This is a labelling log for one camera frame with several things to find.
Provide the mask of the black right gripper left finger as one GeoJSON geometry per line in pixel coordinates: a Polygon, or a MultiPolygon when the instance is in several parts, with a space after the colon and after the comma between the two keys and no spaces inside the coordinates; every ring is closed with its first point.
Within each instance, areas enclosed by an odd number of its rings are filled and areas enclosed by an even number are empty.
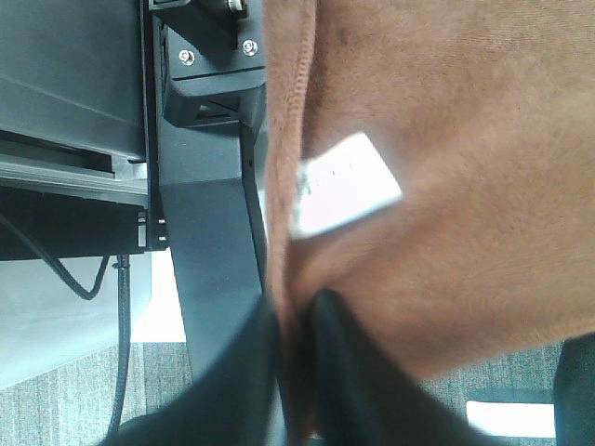
{"type": "Polygon", "coordinates": [[[164,408],[120,427],[108,445],[263,445],[275,387],[279,330],[262,296],[202,377],[164,408]]]}

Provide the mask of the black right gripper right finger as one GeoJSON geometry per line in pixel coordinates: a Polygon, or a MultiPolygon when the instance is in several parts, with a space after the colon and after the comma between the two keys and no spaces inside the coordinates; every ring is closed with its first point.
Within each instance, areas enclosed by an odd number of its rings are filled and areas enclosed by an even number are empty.
{"type": "Polygon", "coordinates": [[[492,444],[388,359],[338,294],[320,292],[311,320],[326,444],[492,444]]]}

